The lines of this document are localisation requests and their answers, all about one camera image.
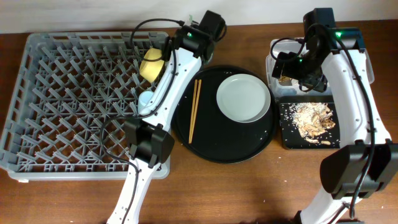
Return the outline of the yellow bowl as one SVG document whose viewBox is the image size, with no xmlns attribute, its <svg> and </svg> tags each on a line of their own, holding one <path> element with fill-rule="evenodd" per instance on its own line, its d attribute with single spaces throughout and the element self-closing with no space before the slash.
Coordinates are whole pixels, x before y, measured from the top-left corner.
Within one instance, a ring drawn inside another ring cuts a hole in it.
<svg viewBox="0 0 398 224">
<path fill-rule="evenodd" d="M 161 59 L 162 51 L 160 49 L 149 49 L 139 67 L 140 75 L 149 83 L 153 83 L 161 73 L 164 67 L 164 60 Z"/>
</svg>

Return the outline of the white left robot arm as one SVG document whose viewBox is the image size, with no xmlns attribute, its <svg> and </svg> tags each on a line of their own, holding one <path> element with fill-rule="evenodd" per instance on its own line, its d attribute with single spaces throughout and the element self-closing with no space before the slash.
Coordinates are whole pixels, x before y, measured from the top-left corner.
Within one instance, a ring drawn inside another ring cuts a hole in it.
<svg viewBox="0 0 398 224">
<path fill-rule="evenodd" d="M 139 212 L 155 172 L 165 164 L 174 147 L 171 121 L 174 111 L 193 77 L 213 56 L 214 48 L 226 34 L 225 20 L 206 11 L 199 23 L 180 28 L 168 39 L 162 55 L 164 74 L 148 104 L 137 116 L 123 116 L 127 139 L 127 176 L 108 223 L 138 223 Z"/>
</svg>

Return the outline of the grey round plate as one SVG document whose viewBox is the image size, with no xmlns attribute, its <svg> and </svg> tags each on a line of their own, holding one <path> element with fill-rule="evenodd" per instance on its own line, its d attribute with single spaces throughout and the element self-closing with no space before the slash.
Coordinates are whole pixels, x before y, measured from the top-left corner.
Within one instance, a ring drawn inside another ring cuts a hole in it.
<svg viewBox="0 0 398 224">
<path fill-rule="evenodd" d="M 271 93 L 258 77 L 249 74 L 232 75 L 221 82 L 216 92 L 220 111 L 238 123 L 261 119 L 271 107 Z"/>
</svg>

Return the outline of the peanut shells and rice scraps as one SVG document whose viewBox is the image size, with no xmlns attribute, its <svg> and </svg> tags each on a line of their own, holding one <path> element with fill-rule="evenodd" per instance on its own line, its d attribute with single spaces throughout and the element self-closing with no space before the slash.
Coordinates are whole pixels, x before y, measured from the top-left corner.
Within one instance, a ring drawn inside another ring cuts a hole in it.
<svg viewBox="0 0 398 224">
<path fill-rule="evenodd" d="M 327 103 L 292 103 L 289 111 L 293 127 L 301 138 L 310 144 L 331 146 L 331 137 L 322 137 L 336 126 Z"/>
</svg>

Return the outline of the blue plastic cup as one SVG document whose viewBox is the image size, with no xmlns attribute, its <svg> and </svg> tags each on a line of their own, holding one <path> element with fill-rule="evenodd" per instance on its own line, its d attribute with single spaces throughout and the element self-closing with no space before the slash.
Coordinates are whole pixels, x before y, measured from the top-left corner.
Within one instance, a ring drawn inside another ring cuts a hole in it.
<svg viewBox="0 0 398 224">
<path fill-rule="evenodd" d="M 152 91 L 143 91 L 138 98 L 138 103 L 137 103 L 137 110 L 138 113 L 140 114 L 141 111 L 145 108 L 145 106 L 150 102 L 150 99 L 153 96 L 153 92 Z"/>
</svg>

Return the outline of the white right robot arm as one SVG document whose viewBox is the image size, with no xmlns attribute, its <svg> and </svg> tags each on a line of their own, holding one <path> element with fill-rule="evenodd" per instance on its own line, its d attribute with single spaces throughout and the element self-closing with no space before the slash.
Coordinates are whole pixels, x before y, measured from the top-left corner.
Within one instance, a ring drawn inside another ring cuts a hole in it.
<svg viewBox="0 0 398 224">
<path fill-rule="evenodd" d="M 298 51 L 272 53 L 274 78 L 298 81 L 301 91 L 331 89 L 340 127 L 340 148 L 322 160 L 322 187 L 295 223 L 335 223 L 356 203 L 385 189 L 397 173 L 397 144 L 376 108 L 373 69 L 361 31 L 339 28 L 332 8 L 304 15 Z"/>
</svg>

